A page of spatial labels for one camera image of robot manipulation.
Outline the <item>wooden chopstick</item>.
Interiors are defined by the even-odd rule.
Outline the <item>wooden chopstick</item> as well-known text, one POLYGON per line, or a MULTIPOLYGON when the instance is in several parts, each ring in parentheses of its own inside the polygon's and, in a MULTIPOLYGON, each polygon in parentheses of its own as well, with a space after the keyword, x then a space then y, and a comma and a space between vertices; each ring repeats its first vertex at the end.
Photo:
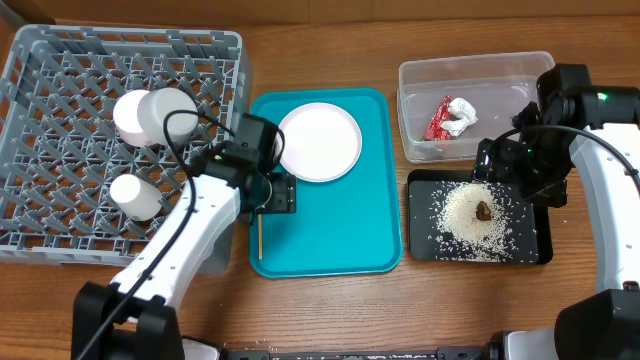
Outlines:
POLYGON ((263 241, 263 216, 258 214, 258 259, 263 259, 264 254, 264 241, 263 241))

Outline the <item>large white pink plate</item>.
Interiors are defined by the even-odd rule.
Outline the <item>large white pink plate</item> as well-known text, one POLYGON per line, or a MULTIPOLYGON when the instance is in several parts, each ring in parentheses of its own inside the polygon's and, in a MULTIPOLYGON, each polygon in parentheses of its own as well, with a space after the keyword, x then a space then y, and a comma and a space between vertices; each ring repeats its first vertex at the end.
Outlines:
POLYGON ((337 105, 314 102, 290 111, 280 122, 284 133, 280 164, 298 179, 329 182, 348 173, 362 151, 354 117, 337 105))

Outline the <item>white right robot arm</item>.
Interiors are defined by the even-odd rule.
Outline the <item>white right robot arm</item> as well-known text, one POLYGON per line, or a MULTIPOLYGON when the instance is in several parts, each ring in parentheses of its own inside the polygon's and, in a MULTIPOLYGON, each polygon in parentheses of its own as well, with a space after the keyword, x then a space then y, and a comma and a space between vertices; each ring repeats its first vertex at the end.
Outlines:
POLYGON ((599 86, 582 64, 557 64, 512 128, 480 142, 472 178, 514 183, 523 200, 559 208, 577 170, 597 256, 595 295, 554 326, 496 334, 486 359, 636 359, 639 356, 639 90, 599 86))

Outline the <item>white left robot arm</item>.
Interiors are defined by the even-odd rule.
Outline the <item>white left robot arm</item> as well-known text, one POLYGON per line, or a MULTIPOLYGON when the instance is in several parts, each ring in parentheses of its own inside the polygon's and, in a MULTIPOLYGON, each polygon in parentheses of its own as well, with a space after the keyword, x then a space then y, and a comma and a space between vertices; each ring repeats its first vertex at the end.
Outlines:
POLYGON ((74 359, 208 359, 218 347, 181 334, 177 310, 217 241, 241 214, 292 213, 294 176, 277 171, 283 131, 244 114, 230 139, 179 165, 180 199, 143 251, 108 285, 86 283, 74 300, 74 359))

